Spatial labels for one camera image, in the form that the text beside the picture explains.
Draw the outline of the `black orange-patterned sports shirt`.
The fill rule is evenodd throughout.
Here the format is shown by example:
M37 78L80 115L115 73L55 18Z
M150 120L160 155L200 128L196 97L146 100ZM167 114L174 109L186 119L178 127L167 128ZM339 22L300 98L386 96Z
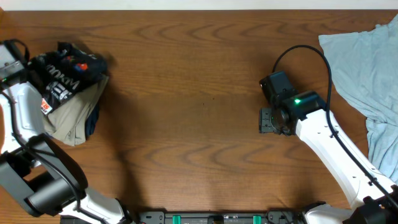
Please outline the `black orange-patterned sports shirt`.
M105 59L88 54L68 42L59 42L57 50L33 57L29 68L37 74L42 95L41 111L48 115L77 93L98 83L107 70Z

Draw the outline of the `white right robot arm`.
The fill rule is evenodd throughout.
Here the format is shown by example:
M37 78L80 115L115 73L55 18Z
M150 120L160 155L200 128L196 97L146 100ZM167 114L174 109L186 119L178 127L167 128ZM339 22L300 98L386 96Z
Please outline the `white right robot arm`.
M345 134L314 91L265 91L269 107L259 113L259 132L297 136L323 162L341 187L348 209L318 203L303 223L397 223L397 185L381 174Z

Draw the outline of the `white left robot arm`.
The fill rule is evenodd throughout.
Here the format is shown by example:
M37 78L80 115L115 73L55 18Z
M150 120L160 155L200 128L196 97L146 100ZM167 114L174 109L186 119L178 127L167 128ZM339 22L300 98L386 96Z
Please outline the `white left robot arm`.
M89 187L78 163L46 135L41 102L29 82L2 87L1 186L33 217L60 216L61 223L131 223L120 201Z

